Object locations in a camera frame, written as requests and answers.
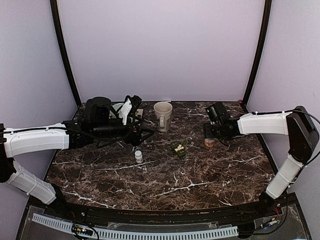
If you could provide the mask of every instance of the small jar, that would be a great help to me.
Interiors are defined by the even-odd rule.
[[[144,161],[142,157],[142,152],[140,150],[135,151],[134,157],[137,164],[141,164]]]

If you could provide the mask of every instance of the beige mug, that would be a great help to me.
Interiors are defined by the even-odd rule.
[[[167,132],[170,129],[172,105],[166,101],[157,102],[153,109],[158,119],[157,129],[160,132]]]

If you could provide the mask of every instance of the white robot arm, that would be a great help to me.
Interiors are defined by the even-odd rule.
[[[137,146],[154,133],[140,127],[140,121],[135,119],[140,103],[140,97],[127,96],[122,108],[116,111],[108,98],[95,97],[87,101],[82,121],[24,129],[4,128],[0,124],[0,183],[13,185],[46,205],[59,198],[61,200],[64,196],[58,186],[44,182],[24,169],[14,156],[43,150],[82,148],[92,144],[94,139],[109,144],[124,140]],[[110,112],[115,118],[109,118]]]
[[[206,108],[211,123],[204,124],[206,138],[228,138],[248,134],[280,134],[289,136],[288,156],[279,171],[260,195],[260,214],[267,211],[275,200],[294,183],[301,169],[308,164],[319,133],[303,106],[290,111],[247,113],[232,118],[222,103]]]
[[[24,169],[17,161],[13,160],[14,156],[50,149],[68,149],[69,135],[65,130],[55,128],[65,128],[64,124],[58,123],[51,126],[40,127],[40,130],[21,131],[22,129],[7,128],[3,147],[6,158],[11,159],[13,167],[11,175],[5,183],[13,185],[18,189],[41,200],[44,204],[51,204],[56,198],[56,190],[54,187],[36,177]]]

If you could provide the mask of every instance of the brown marble surface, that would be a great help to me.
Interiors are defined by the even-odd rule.
[[[61,187],[68,202],[125,210],[195,210],[240,205],[258,200],[273,178],[273,170],[257,139],[236,137],[224,146],[204,145],[205,107],[212,102],[172,102],[168,133],[133,148],[117,142],[102,149],[96,144],[59,151],[46,180]],[[156,127],[153,102],[143,102],[143,126]],[[242,111],[236,102],[225,107]],[[82,106],[76,116],[83,113]],[[178,158],[171,142],[187,139],[187,156]],[[137,164],[135,150],[143,163]]]

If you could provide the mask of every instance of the white enclosure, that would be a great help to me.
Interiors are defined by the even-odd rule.
[[[81,101],[238,101],[264,0],[59,0]]]

